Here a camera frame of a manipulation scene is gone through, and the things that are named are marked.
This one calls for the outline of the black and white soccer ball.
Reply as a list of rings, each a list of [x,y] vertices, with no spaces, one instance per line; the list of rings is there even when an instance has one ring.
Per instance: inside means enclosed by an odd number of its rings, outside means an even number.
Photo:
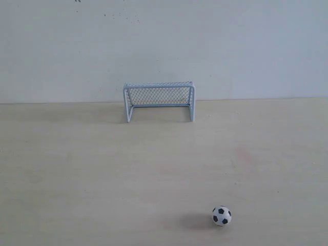
[[[225,206],[217,206],[212,210],[212,220],[217,226],[224,227],[232,220],[231,211]]]

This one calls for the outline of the small white soccer goal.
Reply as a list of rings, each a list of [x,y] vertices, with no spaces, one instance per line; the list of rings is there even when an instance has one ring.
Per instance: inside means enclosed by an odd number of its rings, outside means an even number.
[[[123,87],[127,122],[136,108],[187,107],[195,120],[195,86],[192,81],[173,83],[127,83]]]

